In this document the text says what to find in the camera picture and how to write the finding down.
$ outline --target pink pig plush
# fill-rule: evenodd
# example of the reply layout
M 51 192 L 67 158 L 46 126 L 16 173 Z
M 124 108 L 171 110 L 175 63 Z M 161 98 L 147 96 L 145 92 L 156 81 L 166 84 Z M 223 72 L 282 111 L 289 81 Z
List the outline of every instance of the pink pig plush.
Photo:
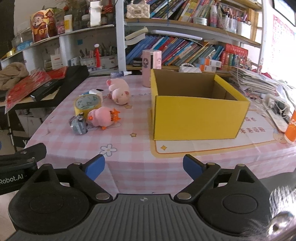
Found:
M 87 119 L 93 126 L 100 126 L 105 130 L 108 126 L 116 123 L 120 118 L 118 114 L 120 112 L 115 109 L 102 106 L 99 109 L 95 109 L 89 112 Z
M 127 82 L 124 79 L 107 80 L 109 91 L 112 92 L 112 100 L 119 105 L 128 103 L 130 97 L 130 90 Z

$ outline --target metal screw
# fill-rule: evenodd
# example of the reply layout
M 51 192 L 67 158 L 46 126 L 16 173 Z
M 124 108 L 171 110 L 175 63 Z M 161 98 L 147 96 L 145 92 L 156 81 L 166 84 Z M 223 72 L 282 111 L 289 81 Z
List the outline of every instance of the metal screw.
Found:
M 108 193 L 104 193 L 104 192 L 98 193 L 96 195 L 96 199 L 98 199 L 98 200 L 107 200 L 109 198 L 110 198 L 110 195 Z
M 187 192 L 180 192 L 177 194 L 177 198 L 179 198 L 180 200 L 188 200 L 191 198 L 191 194 Z

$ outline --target pink checkered tablecloth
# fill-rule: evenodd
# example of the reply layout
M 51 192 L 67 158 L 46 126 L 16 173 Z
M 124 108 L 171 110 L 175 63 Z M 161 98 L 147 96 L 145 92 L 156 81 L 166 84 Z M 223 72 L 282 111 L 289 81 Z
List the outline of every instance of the pink checkered tablecloth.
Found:
M 47 147 L 47 156 L 39 165 L 51 163 L 54 168 L 65 168 L 73 162 L 85 163 L 99 153 L 104 154 L 105 170 L 96 182 L 113 196 L 117 193 L 175 195 L 192 181 L 182 166 L 182 157 L 186 153 L 191 153 L 204 163 L 215 162 L 222 168 L 234 168 L 236 164 L 244 163 L 258 178 L 292 172 L 296 167 L 295 145 L 282 144 L 281 138 L 279 141 L 273 139 L 252 145 L 241 146 L 237 143 L 237 147 L 233 148 L 166 153 L 169 148 L 151 137 L 151 94 L 149 88 L 142 86 L 141 76 L 124 77 L 132 95 L 128 105 L 119 106 L 109 98 L 104 99 L 103 106 L 115 107 L 120 111 L 120 126 L 74 135 L 69 126 L 69 119 L 74 115 L 74 100 L 94 88 L 104 89 L 103 95 L 106 97 L 107 79 L 92 77 L 81 83 L 32 136 L 27 147 L 40 142 Z M 257 134 L 256 130 L 252 133 L 241 132 L 253 137 Z

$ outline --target white purse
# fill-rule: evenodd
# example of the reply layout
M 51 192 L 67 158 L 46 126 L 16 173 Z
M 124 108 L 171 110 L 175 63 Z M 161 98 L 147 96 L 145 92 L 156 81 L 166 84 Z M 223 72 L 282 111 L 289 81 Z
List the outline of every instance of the white purse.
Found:
M 150 18 L 150 5 L 144 0 L 144 4 L 138 3 L 134 4 L 133 0 L 129 5 L 126 6 L 127 18 Z
M 201 73 L 200 68 L 195 67 L 192 64 L 181 64 L 179 67 L 180 73 Z

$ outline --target orange bottle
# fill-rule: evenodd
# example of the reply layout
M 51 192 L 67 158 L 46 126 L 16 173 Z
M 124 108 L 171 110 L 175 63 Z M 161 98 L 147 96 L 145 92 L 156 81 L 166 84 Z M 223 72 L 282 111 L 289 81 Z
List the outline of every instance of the orange bottle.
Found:
M 290 144 L 292 144 L 296 140 L 296 111 L 293 112 L 291 121 L 288 125 L 284 137 L 285 140 Z

